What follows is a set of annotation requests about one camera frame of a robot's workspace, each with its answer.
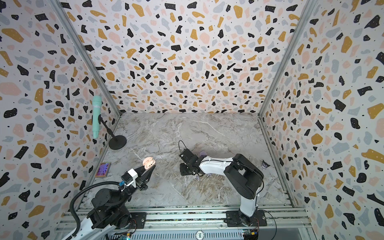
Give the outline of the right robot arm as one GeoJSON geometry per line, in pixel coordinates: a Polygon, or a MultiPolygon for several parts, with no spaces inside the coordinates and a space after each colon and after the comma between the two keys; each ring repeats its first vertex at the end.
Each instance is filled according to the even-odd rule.
{"type": "Polygon", "coordinates": [[[257,199],[264,189],[264,174],[245,156],[236,154],[232,158],[217,159],[197,156],[184,149],[179,157],[182,176],[215,174],[224,176],[241,195],[240,213],[248,218],[257,211],[257,199]]]}

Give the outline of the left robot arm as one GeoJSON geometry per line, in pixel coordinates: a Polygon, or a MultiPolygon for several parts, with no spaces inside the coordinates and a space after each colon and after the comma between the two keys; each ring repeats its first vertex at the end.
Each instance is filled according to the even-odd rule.
{"type": "Polygon", "coordinates": [[[156,167],[154,160],[148,160],[139,168],[130,169],[119,182],[106,181],[93,184],[81,190],[70,202],[70,213],[76,228],[63,237],[64,240],[108,240],[113,236],[124,236],[127,240],[146,223],[146,213],[131,213],[126,203],[137,191],[148,189],[148,182],[156,167]],[[113,185],[116,189],[100,189],[91,200],[93,209],[80,220],[75,202],[86,192],[101,186],[113,185]]]}

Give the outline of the pink earbud charging case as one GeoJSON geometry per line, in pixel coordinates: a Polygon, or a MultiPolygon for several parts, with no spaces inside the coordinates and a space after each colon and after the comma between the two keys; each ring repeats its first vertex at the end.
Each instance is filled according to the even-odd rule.
{"type": "Polygon", "coordinates": [[[143,160],[143,166],[145,170],[150,169],[155,164],[156,164],[156,161],[153,159],[153,157],[147,157],[143,160]]]}

